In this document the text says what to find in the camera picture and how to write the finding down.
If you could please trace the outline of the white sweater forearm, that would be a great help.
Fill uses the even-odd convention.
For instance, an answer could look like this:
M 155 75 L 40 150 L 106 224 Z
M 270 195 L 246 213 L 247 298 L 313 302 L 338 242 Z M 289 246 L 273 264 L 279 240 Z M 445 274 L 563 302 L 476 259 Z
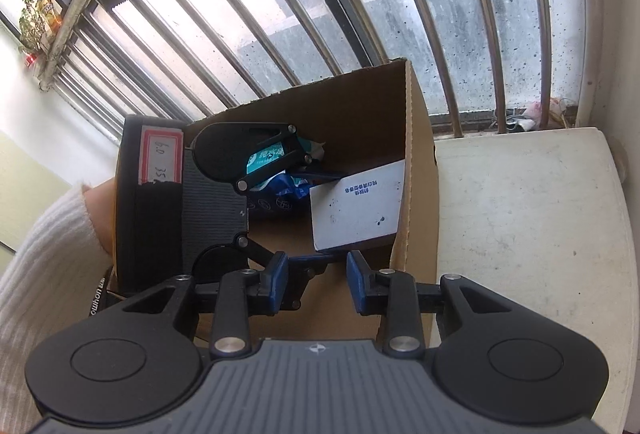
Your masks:
M 39 419 L 24 377 L 42 340 L 88 317 L 113 265 L 115 181 L 77 185 L 26 235 L 1 277 L 1 431 L 25 433 Z

